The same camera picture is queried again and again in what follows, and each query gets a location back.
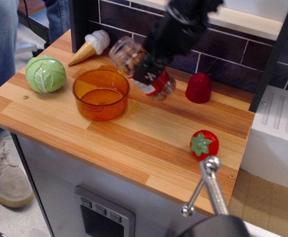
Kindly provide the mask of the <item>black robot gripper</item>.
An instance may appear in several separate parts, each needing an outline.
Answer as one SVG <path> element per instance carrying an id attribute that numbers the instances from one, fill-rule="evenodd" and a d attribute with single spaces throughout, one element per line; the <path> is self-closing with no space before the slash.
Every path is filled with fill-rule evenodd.
<path id="1" fill-rule="evenodd" d="M 133 73 L 133 79 L 151 85 L 176 55 L 187 55 L 203 36 L 208 26 L 206 14 L 193 19 L 168 9 L 165 16 L 152 23 L 143 43 L 144 54 Z"/>

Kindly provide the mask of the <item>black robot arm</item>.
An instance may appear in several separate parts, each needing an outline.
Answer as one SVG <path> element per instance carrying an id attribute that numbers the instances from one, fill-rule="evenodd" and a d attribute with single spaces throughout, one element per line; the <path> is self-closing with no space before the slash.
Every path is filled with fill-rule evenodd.
<path id="1" fill-rule="evenodd" d="M 217 11 L 221 0 L 171 0 L 165 16 L 150 26 L 142 46 L 144 57 L 133 79 L 152 84 L 176 55 L 187 55 L 206 32 L 208 13 Z"/>

